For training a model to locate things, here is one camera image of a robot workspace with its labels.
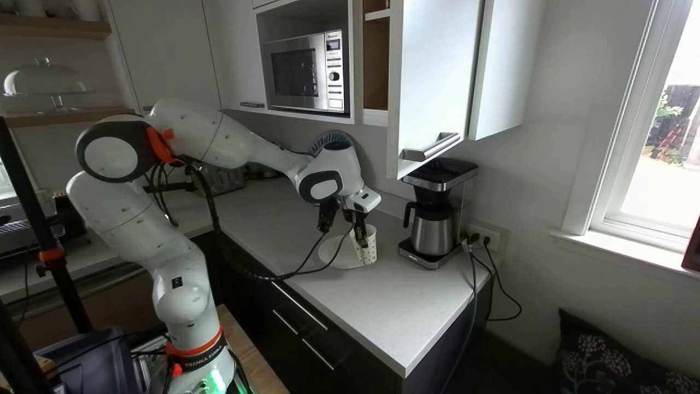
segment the kitchen counter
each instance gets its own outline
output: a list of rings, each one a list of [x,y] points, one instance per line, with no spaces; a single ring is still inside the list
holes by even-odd
[[[320,236],[318,210],[304,203],[288,180],[254,182],[220,199],[224,232],[274,274],[294,272]],[[378,228],[378,263],[364,270],[327,270],[288,280],[352,340],[364,345],[397,374],[409,376],[431,347],[459,317],[474,298],[474,270],[458,254],[444,267],[427,272],[398,256],[409,236],[397,218],[373,212]],[[335,230],[349,223],[341,214]],[[307,270],[320,267],[314,256]],[[488,274],[479,267],[479,287]]]

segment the white robotic arm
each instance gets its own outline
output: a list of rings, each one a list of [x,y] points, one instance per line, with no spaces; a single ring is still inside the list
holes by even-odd
[[[169,327],[171,354],[183,369],[171,392],[191,392],[195,385],[224,392],[237,379],[237,364],[226,351],[204,254],[171,228],[133,182],[174,156],[224,168],[247,162],[272,166],[284,174],[307,202],[332,202],[330,206],[352,212],[360,236],[364,218],[382,197],[364,184],[351,141],[332,141],[318,156],[297,156],[222,112],[174,99],[155,103],[147,118],[105,118],[84,131],[77,142],[84,172],[70,180],[69,196],[85,223],[122,261],[138,263],[154,277],[154,306]]]

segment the white wall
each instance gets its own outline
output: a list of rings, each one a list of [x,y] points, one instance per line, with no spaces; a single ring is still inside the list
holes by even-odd
[[[642,354],[700,376],[700,283],[612,261],[556,242],[580,156],[594,135],[611,135],[645,22],[645,0],[550,0],[532,82],[528,122],[505,136],[459,147],[481,165],[476,220],[510,230],[509,289],[526,316],[490,330],[550,364],[564,306]],[[243,120],[268,139],[309,147],[322,129],[302,120]],[[371,182],[385,187],[384,129],[341,128],[362,144]],[[497,298],[495,316],[510,313]]]

